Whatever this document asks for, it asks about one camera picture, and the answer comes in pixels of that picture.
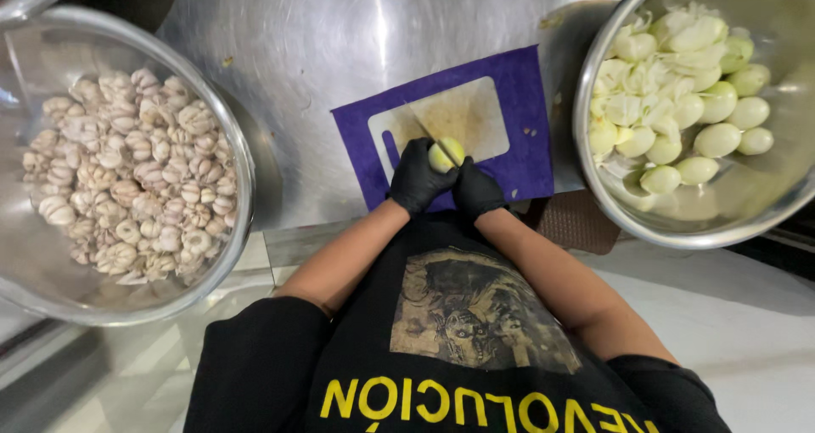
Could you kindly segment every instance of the knife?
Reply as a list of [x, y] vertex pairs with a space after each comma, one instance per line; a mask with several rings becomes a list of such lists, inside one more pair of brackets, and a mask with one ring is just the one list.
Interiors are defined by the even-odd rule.
[[436, 138], [430, 133], [430, 131], [427, 130], [427, 126], [425, 126], [424, 123], [422, 123], [422, 121], [419, 120], [419, 116], [416, 116], [416, 113], [413, 112], [413, 108], [410, 107], [410, 104], [406, 102], [404, 104], [404, 107], [407, 109], [407, 113], [410, 115], [411, 121], [413, 121], [414, 124], [422, 128], [422, 132], [424, 132], [424, 135], [427, 136], [427, 138], [429, 138], [430, 140], [433, 140], [433, 143], [437, 144], [438, 147], [441, 148], [442, 153], [444, 153], [444, 156], [447, 157], [450, 160], [450, 162], [452, 162], [453, 168], [458, 169], [459, 163], [455, 160], [455, 156], [453, 156], [447, 150], [447, 147], [444, 146], [444, 143], [441, 143], [438, 140], [436, 140]]

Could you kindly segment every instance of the metal table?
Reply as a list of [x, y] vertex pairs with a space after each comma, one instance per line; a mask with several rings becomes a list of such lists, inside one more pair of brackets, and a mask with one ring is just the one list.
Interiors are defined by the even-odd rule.
[[583, 188], [572, 96], [586, 49], [617, 1], [175, 0], [157, 34], [257, 122], [248, 135], [260, 188], [253, 229], [284, 229], [367, 212], [329, 110], [535, 43], [555, 188]]

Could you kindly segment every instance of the brown mat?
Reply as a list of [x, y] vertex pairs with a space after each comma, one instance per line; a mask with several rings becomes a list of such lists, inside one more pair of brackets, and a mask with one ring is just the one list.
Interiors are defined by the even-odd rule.
[[620, 233], [597, 206], [590, 190], [535, 199], [523, 221], [560, 246], [595, 254], [610, 252]]

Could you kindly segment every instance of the stainless steel bowl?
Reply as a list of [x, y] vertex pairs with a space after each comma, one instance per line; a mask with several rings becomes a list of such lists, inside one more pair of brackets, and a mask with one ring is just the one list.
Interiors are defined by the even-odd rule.
[[[718, 9], [730, 27], [750, 30], [756, 43], [751, 62], [763, 63], [772, 80], [761, 95], [772, 108], [764, 127], [775, 135], [769, 152], [719, 160], [714, 180], [680, 187], [666, 197], [643, 197], [628, 180], [642, 164], [612, 161], [598, 168], [588, 148], [588, 108], [597, 70], [616, 32], [643, 7], [655, 17], [666, 6], [691, 0], [622, 0], [588, 52], [574, 112], [576, 147], [586, 180], [603, 211], [622, 229], [658, 245], [710, 249], [767, 231], [815, 196], [815, 0], [695, 0]], [[698, 131], [683, 131], [690, 142]]]
[[[21, 155], [40, 129], [42, 101], [106, 70], [148, 67], [181, 77], [210, 106], [235, 152], [236, 223], [220, 256], [188, 289], [172, 282], [129, 287], [69, 257], [69, 240], [32, 208]], [[0, 296], [25, 309], [89, 325], [158, 320], [212, 292], [243, 251], [252, 218], [253, 163], [221, 96], [182, 56], [146, 32], [80, 7], [46, 11], [6, 32], [0, 49]]]

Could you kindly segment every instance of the hand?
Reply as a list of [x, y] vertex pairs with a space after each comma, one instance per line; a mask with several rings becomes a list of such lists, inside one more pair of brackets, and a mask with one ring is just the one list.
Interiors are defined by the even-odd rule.
[[459, 168], [459, 178], [453, 187], [453, 200], [455, 206], [473, 221], [490, 210], [509, 208], [504, 199], [504, 190], [494, 178], [475, 166], [472, 157], [465, 157]]
[[453, 186], [458, 171], [450, 169], [440, 174], [430, 168], [427, 151], [433, 141], [429, 138], [414, 138], [407, 143], [393, 172], [390, 195], [413, 217], [424, 212], [436, 196]]

